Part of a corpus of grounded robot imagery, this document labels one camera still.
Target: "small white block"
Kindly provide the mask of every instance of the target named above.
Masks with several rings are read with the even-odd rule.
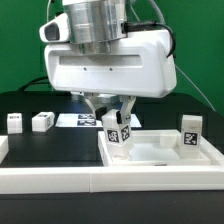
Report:
[[[23,132],[22,114],[12,113],[7,117],[8,134],[16,134]]]
[[[201,132],[202,116],[183,116],[180,149],[182,158],[198,158],[200,156]]]
[[[54,125],[55,115],[53,112],[41,112],[32,118],[32,131],[46,132]]]
[[[9,151],[8,136],[0,136],[0,163]]]
[[[173,149],[177,145],[177,133],[176,131],[166,131],[160,134],[160,146],[162,148]]]

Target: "black-and-white marker card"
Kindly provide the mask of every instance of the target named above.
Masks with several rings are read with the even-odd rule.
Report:
[[[95,120],[79,120],[77,123],[77,126],[96,126],[96,121]]]
[[[78,121],[90,121],[90,123],[83,123]],[[56,123],[56,127],[102,127],[102,122],[94,120],[92,114],[60,114]],[[141,124],[135,114],[132,114],[131,117],[131,127],[141,127]]]
[[[89,120],[89,119],[93,119],[94,120],[94,117],[92,114],[79,114],[78,115],[78,119],[82,120]]]

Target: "white cube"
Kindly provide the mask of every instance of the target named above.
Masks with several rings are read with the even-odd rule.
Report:
[[[46,132],[54,124],[53,112],[41,112],[32,118],[32,131]]]
[[[202,116],[184,115],[181,127],[182,157],[198,158],[202,132]]]
[[[17,134],[23,132],[22,114],[12,113],[7,117],[8,134]]]

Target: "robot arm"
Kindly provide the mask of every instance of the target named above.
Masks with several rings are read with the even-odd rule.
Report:
[[[136,96],[163,97],[176,86],[167,30],[126,21],[125,0],[63,0],[65,13],[40,28],[51,85],[57,90],[122,96],[127,122]]]

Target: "black table surface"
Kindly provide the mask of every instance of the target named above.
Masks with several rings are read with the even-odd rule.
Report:
[[[120,103],[106,105],[119,109]],[[33,133],[31,118],[42,111],[91,113],[63,92],[0,94],[0,135],[7,114],[22,113],[24,132],[9,135],[1,168],[102,166],[97,133],[102,128],[57,128]],[[185,94],[137,98],[137,130],[177,129],[183,114],[203,116],[202,135],[224,153],[224,117]],[[152,191],[0,195],[2,223],[224,223],[224,191]]]

